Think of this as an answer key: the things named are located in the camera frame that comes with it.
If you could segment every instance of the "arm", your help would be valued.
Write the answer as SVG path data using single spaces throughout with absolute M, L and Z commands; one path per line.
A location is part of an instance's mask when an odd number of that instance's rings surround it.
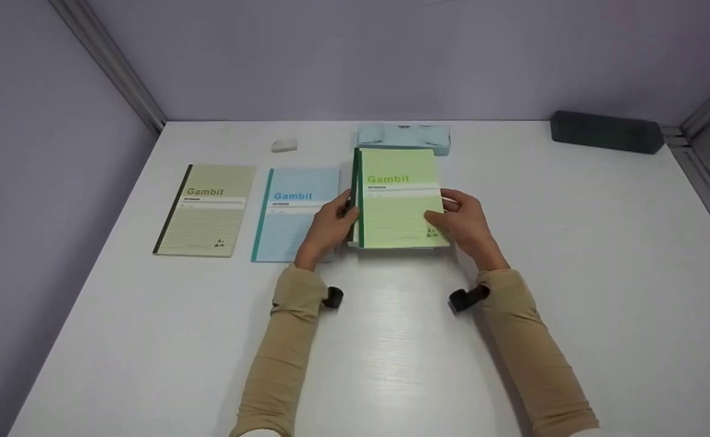
M 319 305 L 327 297 L 327 286 L 314 269 L 328 251 L 344 240 L 358 217 L 357 208 L 344 215 L 348 197 L 349 190 L 344 191 L 314 215 L 294 265 L 279 276 L 268 329 L 247 376 L 238 420 L 230 437 L 247 437 L 246 433 L 258 437 L 253 434 L 261 432 L 258 430 L 293 436 Z
M 482 271 L 490 288 L 482 301 L 503 361 L 525 403 L 537 437 L 568 437 L 599 428 L 582 387 L 516 270 Z
M 279 276 L 271 319 L 247 376 L 231 437 L 254 429 L 293 435 L 319 303 L 325 297 L 327 287 L 311 271 L 288 266 Z
M 460 191 L 441 194 L 446 197 L 445 212 L 427 211 L 425 219 L 448 232 L 474 259 L 480 270 L 477 280 L 490 288 L 483 310 L 536 436 L 569 437 L 599 428 L 571 366 L 541 321 L 533 296 L 491 235 L 482 205 Z

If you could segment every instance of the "beige sleeve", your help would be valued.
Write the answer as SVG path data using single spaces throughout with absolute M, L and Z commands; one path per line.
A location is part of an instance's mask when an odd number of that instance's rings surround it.
M 477 281 L 490 288 L 490 296 L 482 301 L 483 310 L 536 437 L 569 437 L 599 428 L 576 375 L 541 321 L 519 272 L 482 272 Z
M 271 319 L 241 395 L 230 437 L 270 429 L 292 437 L 319 305 L 327 286 L 315 273 L 288 266 L 276 283 Z

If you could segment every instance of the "table surface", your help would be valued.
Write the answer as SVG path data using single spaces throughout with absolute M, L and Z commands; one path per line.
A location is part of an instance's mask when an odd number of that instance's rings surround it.
M 603 426 L 710 436 L 710 216 L 667 147 L 552 142 L 547 122 L 448 124 L 442 185 L 479 197 Z M 353 122 L 172 122 L 17 418 L 13 437 L 227 435 L 284 265 L 250 263 L 268 170 L 341 166 Z M 272 154 L 297 138 L 299 150 Z M 188 163 L 258 166 L 232 258 L 152 247 Z M 344 249 L 296 434 L 520 435 L 523 407 L 480 316 L 446 297 L 454 249 Z

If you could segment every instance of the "purple wall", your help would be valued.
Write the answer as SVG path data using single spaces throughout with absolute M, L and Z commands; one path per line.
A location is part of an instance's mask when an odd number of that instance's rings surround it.
M 0 435 L 153 142 L 49 3 L 0 0 Z
M 710 0 L 90 3 L 172 119 L 677 125 L 710 95 Z

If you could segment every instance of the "black speaker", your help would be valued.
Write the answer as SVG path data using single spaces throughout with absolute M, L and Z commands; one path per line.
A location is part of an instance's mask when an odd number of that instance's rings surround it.
M 652 155 L 664 143 L 660 125 L 654 121 L 559 110 L 549 122 L 551 139 L 558 142 Z

